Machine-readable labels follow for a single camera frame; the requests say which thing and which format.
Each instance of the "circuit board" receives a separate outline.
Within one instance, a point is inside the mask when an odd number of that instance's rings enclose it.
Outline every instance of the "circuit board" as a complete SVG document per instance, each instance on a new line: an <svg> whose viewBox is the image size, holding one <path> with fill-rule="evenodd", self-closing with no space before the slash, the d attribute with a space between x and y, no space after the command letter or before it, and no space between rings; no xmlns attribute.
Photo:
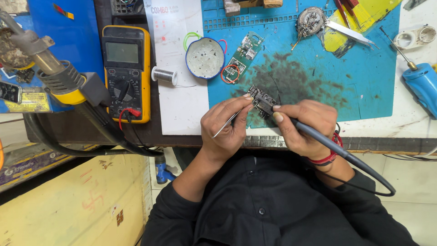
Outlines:
<svg viewBox="0 0 437 246"><path fill-rule="evenodd" d="M237 68L234 66L227 67L223 71L223 77L228 82L236 79L233 83L238 83L238 81L246 72L247 68L254 60L255 56L261 50L263 41L264 39L253 31L249 31L249 33L243 38L243 41L241 41L241 45L238 46L237 50L235 51L234 55L228 63L228 65L235 65L238 67L239 75Z"/></svg>
<svg viewBox="0 0 437 246"><path fill-rule="evenodd" d="M260 111L260 116L262 118L266 118L273 114L272 107L278 105L278 102L275 99L258 89L255 85L252 85L247 93L253 97L252 104Z"/></svg>

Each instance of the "blue silicone mat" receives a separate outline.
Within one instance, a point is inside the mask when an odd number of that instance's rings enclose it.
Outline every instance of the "blue silicone mat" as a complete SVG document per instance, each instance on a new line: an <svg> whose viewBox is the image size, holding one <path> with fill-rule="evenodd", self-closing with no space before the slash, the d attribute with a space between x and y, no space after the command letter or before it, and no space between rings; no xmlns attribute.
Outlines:
<svg viewBox="0 0 437 246"><path fill-rule="evenodd" d="M326 0L300 1L299 12L310 6L324 7ZM377 27L384 26L389 36L399 30L400 6L376 22L364 35L381 49L351 41L351 49L336 58L324 50L315 35L296 42L295 1L284 1L280 8L253 7L241 9L241 15L225 17L222 0L202 1L204 36L228 43L226 64L241 40L254 31L265 37L261 50L238 84L227 84L219 76L208 80L209 106L231 97L243 95L251 87L268 93L281 104L295 104L312 99L335 107L338 121L368 119L392 115L396 52ZM325 9L330 16L336 10L330 1ZM248 116L248 127L273 127L271 118L262 119L256 110Z"/></svg>

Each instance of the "warning label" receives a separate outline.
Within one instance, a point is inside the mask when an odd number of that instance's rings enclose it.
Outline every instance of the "warning label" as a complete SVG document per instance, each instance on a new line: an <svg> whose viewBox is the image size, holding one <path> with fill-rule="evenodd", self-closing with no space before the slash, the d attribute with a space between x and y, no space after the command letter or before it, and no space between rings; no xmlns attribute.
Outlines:
<svg viewBox="0 0 437 246"><path fill-rule="evenodd" d="M5 101L9 112L47 112L50 111L49 101L44 92L41 93L22 93L21 103Z"/></svg>

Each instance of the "wrist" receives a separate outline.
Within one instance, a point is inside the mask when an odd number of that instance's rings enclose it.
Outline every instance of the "wrist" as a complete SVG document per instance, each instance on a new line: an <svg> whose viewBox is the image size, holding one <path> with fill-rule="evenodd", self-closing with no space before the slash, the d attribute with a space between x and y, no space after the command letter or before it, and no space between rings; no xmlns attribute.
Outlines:
<svg viewBox="0 0 437 246"><path fill-rule="evenodd" d="M318 151L313 155L307 156L307 158L313 161L318 161L318 160L323 160L330 155L331 155L331 150L324 146L320 151Z"/></svg>
<svg viewBox="0 0 437 246"><path fill-rule="evenodd" d="M204 162L208 164L208 166L218 167L219 169L226 162L226 160L223 159L223 155L217 156L213 151L210 151L203 146L196 157L201 158Z"/></svg>

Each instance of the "orange rubber band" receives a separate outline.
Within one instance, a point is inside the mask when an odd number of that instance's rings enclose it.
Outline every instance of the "orange rubber band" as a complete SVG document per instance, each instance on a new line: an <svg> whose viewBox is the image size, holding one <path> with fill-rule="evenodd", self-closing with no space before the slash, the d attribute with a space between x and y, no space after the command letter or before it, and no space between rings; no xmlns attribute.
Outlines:
<svg viewBox="0 0 437 246"><path fill-rule="evenodd" d="M237 75L237 78L236 78L236 79L234 79L233 81L229 82L229 81L226 81L226 80L223 79L223 71L224 71L227 67L232 67L232 66L234 66L234 67L237 68L238 75ZM223 68L222 72L220 73L220 77L221 77L222 80L223 80L224 82L226 82L226 83L234 83L234 82L238 79L238 77L240 77L240 69L238 69L238 67L237 67L236 65L233 65L233 64L232 64L232 65L228 65L228 66L226 66L226 67Z"/></svg>

